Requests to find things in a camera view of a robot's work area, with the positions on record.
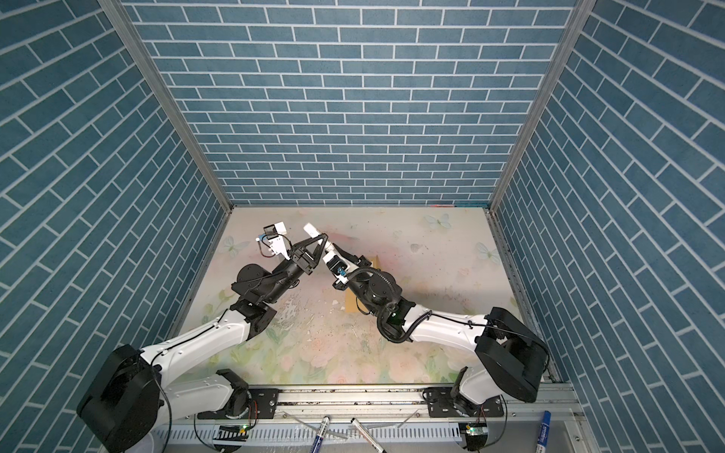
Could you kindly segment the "left circuit board green led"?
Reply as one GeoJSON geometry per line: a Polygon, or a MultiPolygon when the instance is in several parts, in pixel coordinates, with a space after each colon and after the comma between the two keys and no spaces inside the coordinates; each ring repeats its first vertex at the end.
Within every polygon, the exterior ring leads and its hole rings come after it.
{"type": "Polygon", "coordinates": [[[236,452],[248,441],[249,434],[249,425],[222,425],[215,432],[211,444],[218,452],[236,452]]]}

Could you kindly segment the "metal corner post left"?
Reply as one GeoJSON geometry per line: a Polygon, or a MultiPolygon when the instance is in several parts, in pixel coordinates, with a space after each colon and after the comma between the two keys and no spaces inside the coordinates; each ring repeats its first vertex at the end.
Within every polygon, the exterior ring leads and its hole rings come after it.
{"type": "Polygon", "coordinates": [[[211,168],[211,164],[201,149],[194,132],[192,132],[189,124],[179,109],[173,94],[170,92],[162,74],[157,68],[153,58],[150,56],[147,47],[143,43],[142,37],[135,28],[134,24],[132,24],[122,2],[116,0],[99,0],[98,4],[109,19],[122,43],[124,43],[126,50],[130,53],[130,56],[141,72],[143,79],[151,89],[152,94],[154,94],[158,100],[169,122],[173,126],[173,129],[177,132],[177,135],[179,135],[179,138],[183,142],[183,145],[185,145],[188,154],[191,156],[197,168],[201,172],[201,175],[208,183],[222,210],[226,213],[226,215],[231,214],[233,204],[230,201],[230,198],[223,189],[218,177],[215,175],[213,168],[211,168]]]}

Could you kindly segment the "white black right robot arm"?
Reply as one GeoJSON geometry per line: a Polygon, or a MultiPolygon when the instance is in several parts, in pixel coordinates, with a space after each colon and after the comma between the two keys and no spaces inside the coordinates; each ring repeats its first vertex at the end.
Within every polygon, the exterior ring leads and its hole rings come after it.
{"type": "Polygon", "coordinates": [[[378,332],[393,344],[435,343],[475,354],[449,392],[458,413],[475,416],[491,398],[509,396],[525,403],[537,400],[549,365],[549,349],[513,313],[494,307],[487,315],[434,311],[402,296],[395,278],[371,266],[328,264],[333,287],[351,290],[366,312],[376,318],[378,332]]]}

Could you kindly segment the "circuit board green led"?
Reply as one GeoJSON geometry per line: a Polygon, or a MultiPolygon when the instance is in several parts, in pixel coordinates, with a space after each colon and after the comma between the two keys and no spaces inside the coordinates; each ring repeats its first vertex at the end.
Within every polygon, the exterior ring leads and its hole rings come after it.
{"type": "Polygon", "coordinates": [[[485,422],[468,422],[458,424],[461,434],[459,443],[468,452],[480,452],[485,448],[489,438],[489,428],[485,422]]]}
{"type": "Polygon", "coordinates": [[[215,432],[211,444],[218,452],[236,452],[248,441],[249,434],[249,425],[222,425],[215,432]]]}

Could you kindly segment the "blue marker pen right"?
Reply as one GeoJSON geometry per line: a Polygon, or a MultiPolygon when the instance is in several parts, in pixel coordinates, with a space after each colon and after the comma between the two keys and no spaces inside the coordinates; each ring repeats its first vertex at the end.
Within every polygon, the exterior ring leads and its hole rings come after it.
{"type": "Polygon", "coordinates": [[[551,433],[551,412],[544,411],[537,440],[535,453],[546,453],[549,443],[549,434],[551,433]]]}

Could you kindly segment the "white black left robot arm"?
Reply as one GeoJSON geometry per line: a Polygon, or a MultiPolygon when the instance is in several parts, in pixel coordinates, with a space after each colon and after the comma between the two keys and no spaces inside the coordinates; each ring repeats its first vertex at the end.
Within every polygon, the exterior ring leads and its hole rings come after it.
{"type": "Polygon", "coordinates": [[[109,452],[125,452],[153,428],[200,413],[255,418],[248,383],[229,369],[181,386],[176,380],[215,354],[261,334],[274,319],[273,304],[310,275],[328,243],[320,234],[296,243],[286,260],[268,271],[244,266],[232,283],[237,301],[199,328],[137,349],[115,349],[77,404],[77,416],[109,452]]]}

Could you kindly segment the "right circuit board green led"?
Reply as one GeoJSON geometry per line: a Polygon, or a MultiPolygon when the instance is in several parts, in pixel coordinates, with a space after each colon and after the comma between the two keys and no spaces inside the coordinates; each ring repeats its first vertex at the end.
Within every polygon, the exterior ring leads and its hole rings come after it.
{"type": "Polygon", "coordinates": [[[489,428],[485,422],[468,422],[458,424],[461,434],[459,443],[468,452],[480,452],[485,448],[489,438],[489,428]]]}

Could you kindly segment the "brown kraft envelope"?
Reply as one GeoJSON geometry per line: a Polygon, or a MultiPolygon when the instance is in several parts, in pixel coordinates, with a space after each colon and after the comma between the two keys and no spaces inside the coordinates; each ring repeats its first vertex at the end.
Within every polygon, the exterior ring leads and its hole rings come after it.
{"type": "MultiPolygon", "coordinates": [[[[373,256],[370,259],[362,257],[360,261],[360,266],[379,268],[379,257],[373,256]]],[[[355,292],[353,292],[353,284],[349,283],[347,285],[347,289],[345,290],[345,312],[358,313],[358,311],[358,298],[355,292]]]]}

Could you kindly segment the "black marker pen middle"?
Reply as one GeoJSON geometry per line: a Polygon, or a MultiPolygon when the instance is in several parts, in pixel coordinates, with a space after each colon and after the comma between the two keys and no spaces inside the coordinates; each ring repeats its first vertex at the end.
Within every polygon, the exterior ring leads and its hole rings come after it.
{"type": "Polygon", "coordinates": [[[352,418],[350,424],[360,433],[377,453],[386,453],[387,450],[372,436],[372,434],[361,424],[357,418],[352,418]]]}

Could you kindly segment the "metal corner post right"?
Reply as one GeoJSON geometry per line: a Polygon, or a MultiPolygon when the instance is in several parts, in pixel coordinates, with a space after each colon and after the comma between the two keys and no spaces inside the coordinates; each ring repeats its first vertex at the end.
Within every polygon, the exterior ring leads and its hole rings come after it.
{"type": "Polygon", "coordinates": [[[503,166],[500,179],[498,180],[489,204],[489,211],[491,213],[494,213],[500,208],[506,190],[515,175],[515,170],[526,153],[527,146],[549,103],[556,84],[564,72],[574,45],[577,43],[577,39],[579,39],[583,27],[595,5],[595,0],[581,0],[576,2],[575,8],[566,23],[562,39],[552,55],[547,72],[542,79],[541,86],[538,88],[534,102],[532,102],[531,108],[529,109],[526,121],[518,134],[517,141],[512,147],[506,164],[503,166]]]}

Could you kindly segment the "white glue stick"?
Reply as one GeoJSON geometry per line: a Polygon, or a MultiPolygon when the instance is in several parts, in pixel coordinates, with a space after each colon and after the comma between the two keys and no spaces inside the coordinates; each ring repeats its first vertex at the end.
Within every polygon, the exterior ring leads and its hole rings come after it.
{"type": "Polygon", "coordinates": [[[306,224],[303,227],[303,230],[312,238],[317,239],[317,243],[319,245],[322,245],[324,243],[325,239],[322,237],[322,233],[311,223],[306,224]]]}

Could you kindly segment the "blue marker pen left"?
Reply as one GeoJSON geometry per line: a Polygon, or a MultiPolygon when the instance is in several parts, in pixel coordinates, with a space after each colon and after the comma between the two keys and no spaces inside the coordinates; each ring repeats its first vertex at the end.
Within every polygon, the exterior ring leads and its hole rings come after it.
{"type": "Polygon", "coordinates": [[[324,416],[317,430],[317,433],[315,434],[315,439],[313,439],[310,453],[319,453],[321,451],[329,427],[330,417],[324,416]]]}

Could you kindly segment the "blue marker pen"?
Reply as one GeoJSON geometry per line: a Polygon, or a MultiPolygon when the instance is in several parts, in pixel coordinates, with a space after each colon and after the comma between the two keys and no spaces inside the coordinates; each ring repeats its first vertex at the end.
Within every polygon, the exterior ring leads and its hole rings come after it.
{"type": "Polygon", "coordinates": [[[329,427],[330,417],[324,416],[317,430],[317,433],[315,434],[315,439],[313,439],[310,453],[319,453],[321,451],[329,427]]]}
{"type": "Polygon", "coordinates": [[[549,434],[551,433],[551,412],[544,411],[537,440],[535,453],[546,453],[549,443],[549,434]]]}

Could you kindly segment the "metal corner post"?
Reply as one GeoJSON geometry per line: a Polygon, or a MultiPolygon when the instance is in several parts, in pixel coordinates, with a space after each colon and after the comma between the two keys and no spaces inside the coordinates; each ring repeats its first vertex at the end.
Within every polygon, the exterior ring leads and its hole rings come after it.
{"type": "Polygon", "coordinates": [[[556,84],[564,72],[574,45],[577,43],[577,39],[579,39],[583,27],[595,5],[595,0],[581,0],[576,2],[575,8],[566,23],[562,39],[552,55],[547,72],[542,79],[541,86],[538,88],[534,102],[532,102],[531,108],[529,109],[526,121],[518,134],[517,141],[512,147],[506,164],[503,166],[500,179],[498,180],[489,204],[489,211],[491,213],[494,213],[500,208],[506,190],[515,175],[515,170],[526,153],[527,146],[549,103],[556,84]]]}
{"type": "Polygon", "coordinates": [[[124,43],[126,50],[130,53],[130,56],[141,72],[143,79],[151,89],[152,94],[154,94],[158,100],[169,122],[173,126],[173,129],[177,132],[177,135],[179,135],[179,138],[183,142],[183,145],[185,145],[188,154],[191,156],[197,168],[201,172],[201,175],[208,183],[222,210],[226,213],[226,215],[231,214],[233,204],[230,201],[230,198],[223,189],[218,177],[215,175],[213,168],[211,168],[211,164],[201,149],[194,132],[192,132],[189,124],[179,109],[173,94],[170,92],[162,74],[157,68],[153,58],[150,56],[147,47],[143,43],[142,37],[135,28],[134,24],[132,24],[122,2],[116,0],[99,0],[98,4],[109,19],[122,43],[124,43]]]}

